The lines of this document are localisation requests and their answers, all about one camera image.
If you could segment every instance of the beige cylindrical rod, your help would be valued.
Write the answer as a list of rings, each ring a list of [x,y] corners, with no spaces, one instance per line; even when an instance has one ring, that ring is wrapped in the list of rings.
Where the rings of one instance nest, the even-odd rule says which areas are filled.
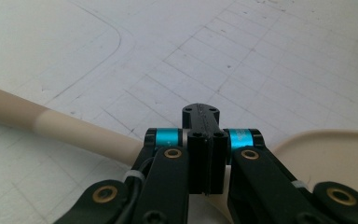
[[[0,123],[133,165],[143,143],[0,90]]]

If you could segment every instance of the cable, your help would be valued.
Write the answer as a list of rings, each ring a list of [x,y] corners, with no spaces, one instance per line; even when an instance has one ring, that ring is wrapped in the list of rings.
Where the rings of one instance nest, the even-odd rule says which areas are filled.
[[[149,158],[145,160],[141,166],[139,167],[139,172],[142,174],[145,174],[146,169],[148,166],[153,162],[154,158]],[[127,224],[130,223],[132,218],[133,210],[135,209],[136,202],[139,198],[139,195],[141,194],[143,180],[139,176],[136,175],[127,175],[127,178],[125,179],[125,184],[129,186],[130,188],[130,199],[126,203],[126,205],[123,208],[123,211],[116,219],[117,224]]]

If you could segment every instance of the screw hole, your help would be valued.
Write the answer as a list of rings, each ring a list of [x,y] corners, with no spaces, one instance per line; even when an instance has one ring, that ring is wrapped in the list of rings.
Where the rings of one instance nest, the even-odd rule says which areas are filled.
[[[168,149],[164,152],[165,157],[170,159],[176,159],[182,156],[182,152],[176,148]]]
[[[257,160],[259,155],[253,150],[244,150],[241,155],[248,160]]]
[[[329,188],[327,189],[327,195],[336,203],[341,203],[347,206],[353,206],[357,204],[356,199],[344,189]]]
[[[297,224],[325,224],[323,220],[311,213],[300,213],[296,216]]]
[[[117,188],[115,186],[102,186],[94,191],[92,199],[96,203],[108,203],[116,198]]]
[[[148,211],[144,214],[144,224],[164,224],[167,223],[165,215],[159,211]]]
[[[202,137],[202,133],[193,133],[193,136],[195,136],[195,137]]]
[[[224,134],[222,134],[222,133],[214,133],[213,136],[215,136],[215,137],[223,137]]]

